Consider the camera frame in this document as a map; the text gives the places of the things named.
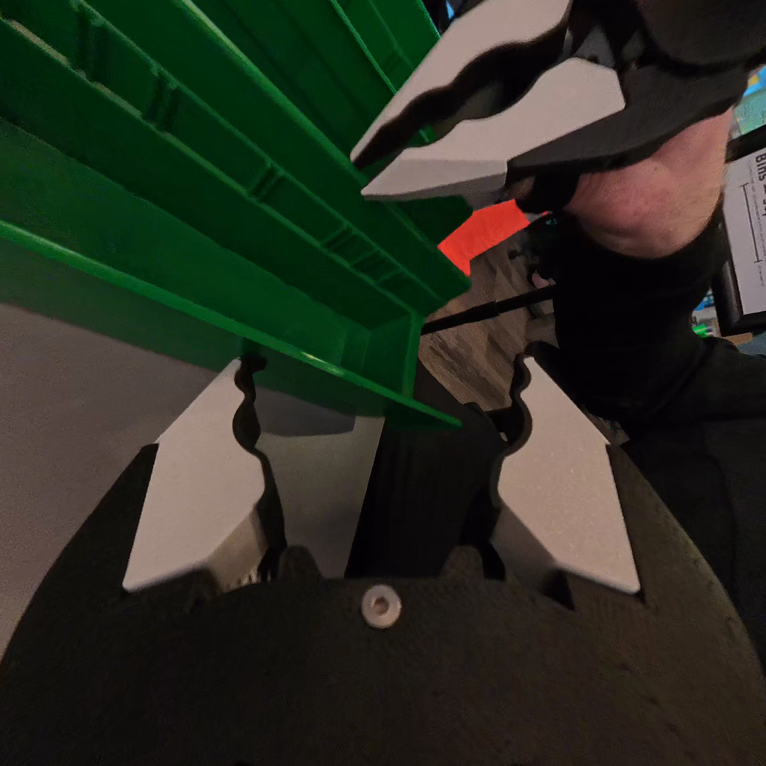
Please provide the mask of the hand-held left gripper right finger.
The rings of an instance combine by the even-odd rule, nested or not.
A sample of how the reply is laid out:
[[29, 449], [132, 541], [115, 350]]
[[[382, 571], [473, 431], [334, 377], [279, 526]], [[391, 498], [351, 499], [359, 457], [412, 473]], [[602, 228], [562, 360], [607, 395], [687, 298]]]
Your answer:
[[490, 536], [505, 572], [541, 593], [577, 575], [638, 594], [607, 438], [528, 353], [516, 359], [510, 395]]

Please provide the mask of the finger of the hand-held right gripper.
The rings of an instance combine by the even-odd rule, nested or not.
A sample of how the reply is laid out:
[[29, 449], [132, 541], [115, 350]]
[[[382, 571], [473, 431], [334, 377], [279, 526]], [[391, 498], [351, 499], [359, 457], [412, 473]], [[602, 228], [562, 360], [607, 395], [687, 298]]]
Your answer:
[[526, 91], [559, 59], [572, 1], [486, 1], [447, 28], [351, 150], [358, 168], [386, 158], [414, 134], [454, 118], [476, 93], [507, 82]]
[[458, 196], [474, 207], [493, 205], [512, 159], [624, 108], [616, 70], [568, 59], [502, 112], [462, 120], [430, 145], [406, 148], [361, 195], [372, 201]]

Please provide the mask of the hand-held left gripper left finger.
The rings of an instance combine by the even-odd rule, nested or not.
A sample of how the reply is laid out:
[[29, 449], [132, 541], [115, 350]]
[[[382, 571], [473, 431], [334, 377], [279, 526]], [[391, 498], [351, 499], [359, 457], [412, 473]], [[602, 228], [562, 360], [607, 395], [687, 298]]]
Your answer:
[[122, 587], [138, 592], [190, 573], [226, 589], [269, 578], [286, 548], [282, 503], [258, 449], [254, 374], [231, 361], [156, 440]]

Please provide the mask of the person's right forearm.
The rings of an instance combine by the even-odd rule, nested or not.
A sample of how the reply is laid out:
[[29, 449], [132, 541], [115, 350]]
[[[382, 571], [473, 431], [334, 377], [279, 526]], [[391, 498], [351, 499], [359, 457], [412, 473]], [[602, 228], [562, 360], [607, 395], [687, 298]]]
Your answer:
[[570, 215], [557, 220], [554, 232], [563, 382], [591, 414], [627, 429], [654, 419], [703, 357], [691, 318], [725, 262], [723, 204], [690, 244], [658, 258], [608, 250]]

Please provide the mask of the person's right hand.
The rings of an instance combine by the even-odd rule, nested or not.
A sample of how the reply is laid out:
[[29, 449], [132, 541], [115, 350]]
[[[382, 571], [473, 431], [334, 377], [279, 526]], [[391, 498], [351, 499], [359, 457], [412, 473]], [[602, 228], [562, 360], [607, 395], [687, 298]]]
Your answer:
[[682, 250], [723, 195], [733, 112], [693, 124], [631, 166], [582, 175], [564, 211], [617, 254], [656, 259]]

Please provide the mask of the blue lit screen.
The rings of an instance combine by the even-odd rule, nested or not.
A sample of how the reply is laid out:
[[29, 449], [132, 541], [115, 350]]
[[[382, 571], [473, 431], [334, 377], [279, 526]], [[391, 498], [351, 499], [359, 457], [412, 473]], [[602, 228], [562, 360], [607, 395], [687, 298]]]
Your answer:
[[734, 140], [765, 125], [765, 66], [753, 71], [741, 101], [733, 111], [729, 139]]

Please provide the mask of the orange traffic cone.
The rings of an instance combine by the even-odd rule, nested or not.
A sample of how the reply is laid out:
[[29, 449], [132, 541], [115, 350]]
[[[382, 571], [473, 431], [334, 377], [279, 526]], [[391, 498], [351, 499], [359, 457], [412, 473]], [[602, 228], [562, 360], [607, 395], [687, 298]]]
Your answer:
[[484, 207], [438, 244], [439, 251], [466, 276], [478, 256], [502, 244], [530, 224], [514, 200]]

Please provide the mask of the person's dark clothing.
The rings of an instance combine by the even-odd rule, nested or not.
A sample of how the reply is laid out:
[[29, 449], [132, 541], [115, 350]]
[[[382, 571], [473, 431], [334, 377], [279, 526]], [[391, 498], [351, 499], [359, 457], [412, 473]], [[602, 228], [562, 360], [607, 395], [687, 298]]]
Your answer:
[[[575, 402], [624, 428], [624, 452], [711, 566], [764, 663], [764, 359], [723, 340], [686, 345], [670, 352], [670, 361], [685, 363], [675, 378], [669, 363], [647, 355], [627, 358], [650, 362], [648, 372], [627, 377], [608, 363], [594, 379], [620, 384], [607, 397], [574, 386], [554, 346], [536, 342], [529, 350]], [[501, 430], [424, 376], [428, 396], [463, 427], [384, 427], [345, 576], [434, 577], [454, 547], [468, 545], [480, 552], [485, 575], [500, 579], [490, 470], [505, 446]]]

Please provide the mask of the instruction sheet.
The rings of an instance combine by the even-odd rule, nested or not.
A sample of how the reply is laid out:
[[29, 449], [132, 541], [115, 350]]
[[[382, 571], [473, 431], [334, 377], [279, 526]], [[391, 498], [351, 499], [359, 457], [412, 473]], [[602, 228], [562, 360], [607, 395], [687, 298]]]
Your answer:
[[765, 311], [765, 148], [728, 164], [723, 212], [743, 317]]

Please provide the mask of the black rod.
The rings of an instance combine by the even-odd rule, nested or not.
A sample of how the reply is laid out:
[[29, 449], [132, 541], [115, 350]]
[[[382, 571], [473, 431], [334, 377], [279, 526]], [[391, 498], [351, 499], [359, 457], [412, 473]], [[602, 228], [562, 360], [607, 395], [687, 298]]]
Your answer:
[[421, 336], [450, 330], [456, 327], [494, 319], [503, 314], [526, 309], [538, 303], [551, 300], [556, 293], [556, 285], [545, 286], [519, 296], [501, 301], [487, 302], [474, 306], [463, 312], [458, 312], [438, 320], [426, 322], [421, 329]]

